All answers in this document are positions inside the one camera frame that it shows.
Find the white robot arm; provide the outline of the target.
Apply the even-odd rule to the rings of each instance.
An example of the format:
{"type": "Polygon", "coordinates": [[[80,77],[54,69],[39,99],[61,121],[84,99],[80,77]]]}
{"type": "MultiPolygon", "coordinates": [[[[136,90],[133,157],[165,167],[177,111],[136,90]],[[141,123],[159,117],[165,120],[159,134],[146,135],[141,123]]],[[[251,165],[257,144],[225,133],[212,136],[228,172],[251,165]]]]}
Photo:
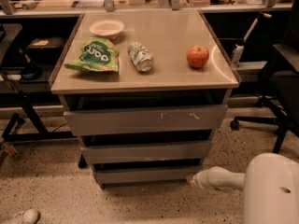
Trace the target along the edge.
{"type": "Polygon", "coordinates": [[[192,187],[243,192],[243,224],[299,224],[299,163],[275,153],[253,158],[245,173],[212,167],[187,177],[192,187]]]}

